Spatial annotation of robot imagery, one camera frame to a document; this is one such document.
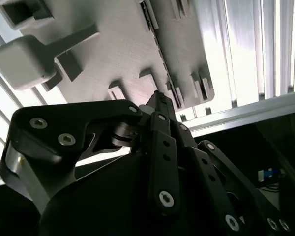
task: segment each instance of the metal frame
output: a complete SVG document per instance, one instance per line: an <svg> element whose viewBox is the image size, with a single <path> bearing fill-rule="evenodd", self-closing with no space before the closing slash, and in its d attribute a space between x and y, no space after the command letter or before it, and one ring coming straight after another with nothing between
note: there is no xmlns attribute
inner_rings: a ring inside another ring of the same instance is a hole
<svg viewBox="0 0 295 236"><path fill-rule="evenodd" d="M193 137L295 113L295 93L184 122Z"/></svg>

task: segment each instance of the rectangular slot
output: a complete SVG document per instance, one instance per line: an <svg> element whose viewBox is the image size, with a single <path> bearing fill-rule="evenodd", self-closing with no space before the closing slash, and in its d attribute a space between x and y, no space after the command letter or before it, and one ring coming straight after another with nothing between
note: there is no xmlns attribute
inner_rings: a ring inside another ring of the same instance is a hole
<svg viewBox="0 0 295 236"><path fill-rule="evenodd" d="M191 89L192 89L193 95L195 98L198 98L198 93L197 93L196 85L194 83L193 75L190 75L189 79L192 81L192 83L191 83L192 88Z"/></svg>
<svg viewBox="0 0 295 236"><path fill-rule="evenodd" d="M147 5L144 1L142 1L140 3L140 7L141 7L141 10L143 12L143 15L144 15L144 18L146 20L146 23L147 23L147 27L148 29L150 29L150 27L152 27L152 22L150 21L149 19L149 15L148 15L148 8L147 8Z"/></svg>
<svg viewBox="0 0 295 236"><path fill-rule="evenodd" d="M236 107L238 107L237 101L236 100L232 101L232 108L236 108Z"/></svg>
<svg viewBox="0 0 295 236"><path fill-rule="evenodd" d="M212 114L211 107L206 107L206 114L207 115L211 115Z"/></svg>
<svg viewBox="0 0 295 236"><path fill-rule="evenodd" d="M17 25L33 16L32 11L25 2L10 2L2 5L7 16Z"/></svg>
<svg viewBox="0 0 295 236"><path fill-rule="evenodd" d="M177 111L179 109L183 109L185 107L185 105L184 105L184 101L183 101L180 89L178 87L176 88L177 98L179 99L179 103L178 103L177 100L175 99L174 91L172 90L172 87L171 87L170 83L167 82L166 86L167 86L167 91L170 94L170 98L171 98L171 100L173 102L175 111Z"/></svg>
<svg viewBox="0 0 295 236"><path fill-rule="evenodd" d="M147 14L148 14L149 20L150 20L150 22L151 22L151 24L153 26L153 29L157 30L158 29L158 23L156 21L156 17L155 17L151 2L149 0L145 0L144 2L146 4Z"/></svg>
<svg viewBox="0 0 295 236"><path fill-rule="evenodd" d="M200 103L203 103L205 99L203 97L203 92L202 92L202 89L201 89L201 83L200 83L200 81L198 81L198 80L195 81L194 82L194 85L195 85L196 90L197 90L199 101L200 101Z"/></svg>
<svg viewBox="0 0 295 236"><path fill-rule="evenodd" d="M170 1L171 1L171 4L172 4L172 8L173 8L175 18L177 20L181 19L177 0L170 0Z"/></svg>
<svg viewBox="0 0 295 236"><path fill-rule="evenodd" d="M108 89L108 94L112 100L123 100L125 99L124 94L119 86Z"/></svg>
<svg viewBox="0 0 295 236"><path fill-rule="evenodd" d="M181 118L181 122L186 122L187 121L186 115L180 115L180 118Z"/></svg>
<svg viewBox="0 0 295 236"><path fill-rule="evenodd" d="M179 6L184 16L187 17L190 15L188 0L179 0Z"/></svg>
<svg viewBox="0 0 295 236"><path fill-rule="evenodd" d="M204 100L212 101L215 97L213 84L210 78L210 72L206 66L199 70L199 77L201 80L201 90L204 92Z"/></svg>
<svg viewBox="0 0 295 236"><path fill-rule="evenodd" d="M207 91L205 89L205 86L203 84L203 80L201 80L200 82L200 89L201 89L201 92L202 92L202 96L203 96L203 100L207 100Z"/></svg>

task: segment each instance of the silver bolt head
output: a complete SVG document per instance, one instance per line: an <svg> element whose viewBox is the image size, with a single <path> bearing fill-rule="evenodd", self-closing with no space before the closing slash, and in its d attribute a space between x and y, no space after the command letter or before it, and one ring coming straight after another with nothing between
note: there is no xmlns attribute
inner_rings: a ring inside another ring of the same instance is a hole
<svg viewBox="0 0 295 236"><path fill-rule="evenodd" d="M234 217L232 217L231 215L226 215L225 221L233 231L239 231L239 223L236 221Z"/></svg>
<svg viewBox="0 0 295 236"><path fill-rule="evenodd" d="M42 118L33 118L29 121L29 124L34 129L45 129L48 126L48 123Z"/></svg>
<svg viewBox="0 0 295 236"><path fill-rule="evenodd" d="M283 229L285 229L286 231L290 231L289 225L284 220L279 220L279 221Z"/></svg>
<svg viewBox="0 0 295 236"><path fill-rule="evenodd" d="M188 128L187 128L185 125L183 125L183 124L181 124L180 127L181 127L181 129L182 129L183 131L187 131L187 129L188 129Z"/></svg>
<svg viewBox="0 0 295 236"><path fill-rule="evenodd" d="M277 226L277 224L274 222L274 220L268 218L267 222L269 223L269 225L271 226L271 228L273 228L276 231L279 231L279 227Z"/></svg>
<svg viewBox="0 0 295 236"><path fill-rule="evenodd" d="M166 117L163 116L163 115L161 115L161 114L159 114L158 117L159 117L161 120L166 120Z"/></svg>
<svg viewBox="0 0 295 236"><path fill-rule="evenodd" d="M71 134L60 134L58 142L63 146L72 146L76 143L76 140Z"/></svg>
<svg viewBox="0 0 295 236"><path fill-rule="evenodd" d="M158 197L164 207L173 207L174 199L169 192L162 191L159 193Z"/></svg>
<svg viewBox="0 0 295 236"><path fill-rule="evenodd" d="M129 109L130 109L130 111L132 111L132 112L137 112L137 111L138 111L135 107L132 107L132 106L130 106Z"/></svg>
<svg viewBox="0 0 295 236"><path fill-rule="evenodd" d="M212 144L207 144L207 147L210 149L210 150L215 150L214 146Z"/></svg>

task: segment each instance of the black cable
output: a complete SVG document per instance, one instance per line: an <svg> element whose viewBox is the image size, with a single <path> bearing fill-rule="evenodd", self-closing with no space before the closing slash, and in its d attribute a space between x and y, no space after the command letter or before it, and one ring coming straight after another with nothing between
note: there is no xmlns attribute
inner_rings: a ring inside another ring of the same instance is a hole
<svg viewBox="0 0 295 236"><path fill-rule="evenodd" d="M265 188L265 189L267 189L267 190L270 190L270 191L280 191L280 189L278 189L278 188Z"/></svg>
<svg viewBox="0 0 295 236"><path fill-rule="evenodd" d="M274 184L268 184L267 187L277 187L278 188L279 185L274 183Z"/></svg>
<svg viewBox="0 0 295 236"><path fill-rule="evenodd" d="M269 192L269 193L279 193L280 191L271 191L271 190L268 190L268 189L263 189L261 188L262 191L265 191L265 192Z"/></svg>
<svg viewBox="0 0 295 236"><path fill-rule="evenodd" d="M274 186L266 186L266 188L272 189L272 190L279 190L278 186L276 186L276 187L274 187Z"/></svg>

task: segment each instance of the gray plastic block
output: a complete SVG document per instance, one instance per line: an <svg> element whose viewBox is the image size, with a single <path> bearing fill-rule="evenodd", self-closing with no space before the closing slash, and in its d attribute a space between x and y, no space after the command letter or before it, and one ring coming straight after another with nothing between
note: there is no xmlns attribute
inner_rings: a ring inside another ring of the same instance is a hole
<svg viewBox="0 0 295 236"><path fill-rule="evenodd" d="M126 99L119 86L115 86L115 87L108 89L108 94L112 100Z"/></svg>
<svg viewBox="0 0 295 236"><path fill-rule="evenodd" d="M139 75L140 84L146 89L151 91L151 96L154 94L154 91L157 90L157 86L152 74L143 74L142 72Z"/></svg>
<svg viewBox="0 0 295 236"><path fill-rule="evenodd" d="M15 90L29 89L56 75L55 57L60 56L63 73L75 79L81 69L73 57L62 54L96 35L95 26L90 26L49 45L32 35L17 38L0 47L0 72ZM74 61L72 68L69 61Z"/></svg>

